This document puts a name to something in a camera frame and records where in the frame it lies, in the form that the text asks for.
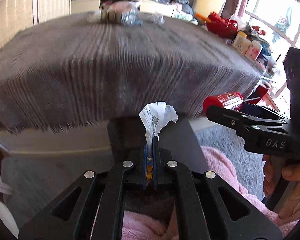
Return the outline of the right hand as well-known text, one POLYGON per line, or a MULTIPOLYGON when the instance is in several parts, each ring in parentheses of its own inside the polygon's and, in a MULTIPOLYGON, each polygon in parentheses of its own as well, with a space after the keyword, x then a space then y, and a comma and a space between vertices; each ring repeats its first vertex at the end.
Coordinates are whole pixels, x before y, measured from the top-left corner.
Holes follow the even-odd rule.
MULTIPOLYGON (((275 169, 271 165, 270 156, 264 155, 262 160, 265 162, 263 167, 264 181, 263 191, 266 197, 269 197, 274 189, 274 174, 275 169)), ((287 181, 295 181, 296 185, 284 203, 283 208, 279 212, 280 218, 292 216, 300 210, 300 164, 289 165, 282 169, 281 175, 287 181)))

